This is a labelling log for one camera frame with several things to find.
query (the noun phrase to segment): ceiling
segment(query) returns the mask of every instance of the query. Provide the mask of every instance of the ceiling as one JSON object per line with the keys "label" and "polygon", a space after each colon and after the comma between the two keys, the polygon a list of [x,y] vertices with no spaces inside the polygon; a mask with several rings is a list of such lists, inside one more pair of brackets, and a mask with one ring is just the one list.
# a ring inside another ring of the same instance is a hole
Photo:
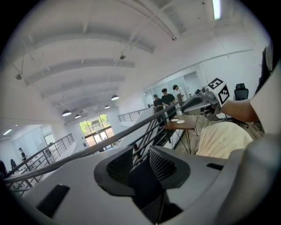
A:
{"label": "ceiling", "polygon": [[[235,17],[231,0],[222,1],[218,21],[211,0],[47,0],[16,30],[5,71],[16,85],[35,87],[60,114],[101,111],[115,106],[111,96],[144,58],[197,27]],[[19,73],[22,80],[15,79]]]}

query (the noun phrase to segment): table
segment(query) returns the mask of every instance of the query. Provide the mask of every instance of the table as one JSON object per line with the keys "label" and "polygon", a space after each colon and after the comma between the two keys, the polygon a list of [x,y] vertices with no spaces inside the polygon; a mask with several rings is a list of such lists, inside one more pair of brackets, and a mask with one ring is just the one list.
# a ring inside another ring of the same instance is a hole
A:
{"label": "table", "polygon": [[189,133],[188,130],[194,130],[194,132],[197,134],[197,129],[196,129],[196,121],[197,121],[197,115],[181,115],[181,116],[174,116],[173,119],[179,119],[179,120],[184,120],[185,122],[182,124],[177,124],[176,122],[172,122],[169,121],[168,123],[165,124],[165,126],[163,127],[163,129],[166,130],[175,130],[177,136],[179,137],[181,143],[183,143],[183,141],[181,140],[179,134],[177,133],[177,130],[183,130],[186,136],[186,140],[187,140],[187,144],[188,144],[188,148],[189,148],[189,153],[191,154],[191,145],[190,145],[190,139],[189,139]]}

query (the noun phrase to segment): office chair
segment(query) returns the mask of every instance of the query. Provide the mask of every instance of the office chair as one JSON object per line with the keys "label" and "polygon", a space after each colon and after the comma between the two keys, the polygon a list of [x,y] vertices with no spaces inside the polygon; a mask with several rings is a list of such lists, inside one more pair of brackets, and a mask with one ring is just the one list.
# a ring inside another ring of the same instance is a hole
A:
{"label": "office chair", "polygon": [[[236,85],[236,89],[234,90],[234,95],[235,95],[235,100],[236,101],[248,99],[249,90],[247,88],[245,88],[244,83],[238,83]],[[244,125],[247,125],[247,128],[249,128],[248,124],[246,124],[246,123],[244,123],[242,121],[239,121],[237,119],[234,119],[233,123],[237,123],[238,125],[240,125],[242,123]]]}

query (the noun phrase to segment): window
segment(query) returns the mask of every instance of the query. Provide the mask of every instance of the window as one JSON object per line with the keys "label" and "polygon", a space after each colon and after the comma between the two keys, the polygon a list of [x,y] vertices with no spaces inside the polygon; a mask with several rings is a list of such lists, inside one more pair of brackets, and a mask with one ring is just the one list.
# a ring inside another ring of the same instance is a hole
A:
{"label": "window", "polygon": [[85,120],[79,125],[89,147],[114,136],[107,114]]}

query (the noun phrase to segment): beige cloth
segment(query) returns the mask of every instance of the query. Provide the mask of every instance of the beige cloth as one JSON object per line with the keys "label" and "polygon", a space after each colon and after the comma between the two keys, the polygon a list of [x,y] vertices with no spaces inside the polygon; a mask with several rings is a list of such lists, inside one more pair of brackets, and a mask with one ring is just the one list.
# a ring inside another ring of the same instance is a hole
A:
{"label": "beige cloth", "polygon": [[244,149],[252,137],[243,128],[231,122],[216,123],[202,129],[196,155],[227,159],[236,149]]}

